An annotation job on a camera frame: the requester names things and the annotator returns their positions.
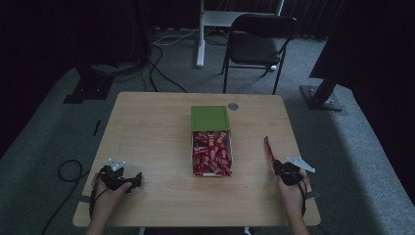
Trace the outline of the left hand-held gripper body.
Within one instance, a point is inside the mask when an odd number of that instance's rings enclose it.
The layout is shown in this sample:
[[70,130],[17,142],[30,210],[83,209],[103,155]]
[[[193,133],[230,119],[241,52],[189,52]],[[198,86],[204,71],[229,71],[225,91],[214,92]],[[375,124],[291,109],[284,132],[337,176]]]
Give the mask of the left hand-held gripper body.
[[101,179],[109,189],[114,191],[126,182],[123,177],[125,165],[126,161],[109,158],[108,163],[100,169]]

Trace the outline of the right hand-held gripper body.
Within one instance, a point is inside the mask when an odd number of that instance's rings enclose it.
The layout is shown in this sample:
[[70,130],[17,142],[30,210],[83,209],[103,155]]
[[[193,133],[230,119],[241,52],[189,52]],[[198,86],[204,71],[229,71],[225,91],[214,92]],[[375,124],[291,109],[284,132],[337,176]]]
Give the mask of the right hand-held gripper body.
[[285,163],[278,164],[277,174],[287,186],[293,186],[302,181],[303,176],[300,174],[302,169],[310,172],[316,171],[302,157],[287,157]]

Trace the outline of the single red snack bar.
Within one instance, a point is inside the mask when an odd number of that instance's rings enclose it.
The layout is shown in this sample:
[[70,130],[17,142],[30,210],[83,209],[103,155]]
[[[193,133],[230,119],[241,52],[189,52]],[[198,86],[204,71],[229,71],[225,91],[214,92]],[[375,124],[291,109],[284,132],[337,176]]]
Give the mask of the single red snack bar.
[[272,163],[274,163],[274,162],[275,162],[275,157],[274,157],[274,155],[273,155],[273,152],[272,152],[271,146],[270,146],[270,144],[269,144],[269,139],[268,139],[268,136],[265,136],[265,137],[264,137],[264,144],[265,144],[265,149],[266,149],[266,152],[267,152],[267,154],[268,154],[268,157],[269,157],[270,161],[271,161]]

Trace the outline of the person's right hand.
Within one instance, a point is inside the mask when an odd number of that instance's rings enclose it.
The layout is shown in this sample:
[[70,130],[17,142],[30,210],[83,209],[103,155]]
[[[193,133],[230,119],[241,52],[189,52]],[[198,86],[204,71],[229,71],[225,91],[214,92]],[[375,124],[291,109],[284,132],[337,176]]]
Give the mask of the person's right hand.
[[309,178],[303,173],[299,185],[287,186],[280,176],[277,177],[277,188],[285,214],[289,221],[302,220],[303,195],[307,192]]

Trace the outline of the person's left hand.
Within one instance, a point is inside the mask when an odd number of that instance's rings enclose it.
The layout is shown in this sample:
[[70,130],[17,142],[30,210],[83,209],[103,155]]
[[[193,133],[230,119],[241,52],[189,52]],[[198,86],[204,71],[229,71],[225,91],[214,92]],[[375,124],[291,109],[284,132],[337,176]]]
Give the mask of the person's left hand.
[[102,180],[99,180],[96,186],[96,198],[94,200],[91,221],[94,223],[106,224],[115,212],[122,196],[130,186],[131,183],[126,182],[113,191],[109,189]]

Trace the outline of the slanted black stand with base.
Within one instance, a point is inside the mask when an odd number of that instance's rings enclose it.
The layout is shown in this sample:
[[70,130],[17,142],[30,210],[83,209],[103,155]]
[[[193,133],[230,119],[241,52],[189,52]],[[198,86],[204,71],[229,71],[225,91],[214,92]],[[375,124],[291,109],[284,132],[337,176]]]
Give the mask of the slanted black stand with base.
[[341,20],[347,2],[348,0],[340,0],[329,39],[309,76],[310,78],[321,78],[322,82],[318,86],[302,85],[300,87],[304,101],[310,110],[340,113],[344,109],[334,94],[334,88],[342,80],[346,65],[339,61],[332,35],[336,34],[336,27]]

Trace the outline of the black folding chair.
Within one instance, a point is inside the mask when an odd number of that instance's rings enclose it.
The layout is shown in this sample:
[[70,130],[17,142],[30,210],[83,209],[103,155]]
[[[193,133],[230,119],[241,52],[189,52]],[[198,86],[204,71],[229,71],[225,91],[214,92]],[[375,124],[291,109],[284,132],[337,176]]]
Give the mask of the black folding chair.
[[287,16],[243,14],[237,17],[230,26],[222,64],[222,91],[226,92],[230,68],[264,70],[262,76],[266,76],[272,67],[277,67],[272,90],[275,94],[287,46],[296,37],[298,26],[296,18]]

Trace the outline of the black stand with base plate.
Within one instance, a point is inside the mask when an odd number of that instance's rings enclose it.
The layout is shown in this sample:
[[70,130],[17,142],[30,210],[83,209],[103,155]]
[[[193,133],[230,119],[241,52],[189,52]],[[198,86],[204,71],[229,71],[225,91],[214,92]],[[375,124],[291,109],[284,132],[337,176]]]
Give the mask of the black stand with base plate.
[[64,104],[81,104],[84,100],[106,100],[114,77],[112,75],[99,73],[89,65],[77,66],[80,79],[73,91],[66,96]]

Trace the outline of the white desk frame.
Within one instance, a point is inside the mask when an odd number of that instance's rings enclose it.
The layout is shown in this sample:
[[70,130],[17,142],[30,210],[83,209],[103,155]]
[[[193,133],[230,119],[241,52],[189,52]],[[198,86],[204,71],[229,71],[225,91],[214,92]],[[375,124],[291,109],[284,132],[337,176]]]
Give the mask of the white desk frame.
[[242,16],[244,12],[234,12],[234,11],[219,11],[213,10],[208,11],[205,9],[205,0],[200,0],[200,22],[199,22],[199,45],[198,45],[198,54],[196,60],[196,67],[202,68],[205,64],[205,51],[206,51],[206,41],[205,41],[205,27],[229,27],[234,20],[239,16]]

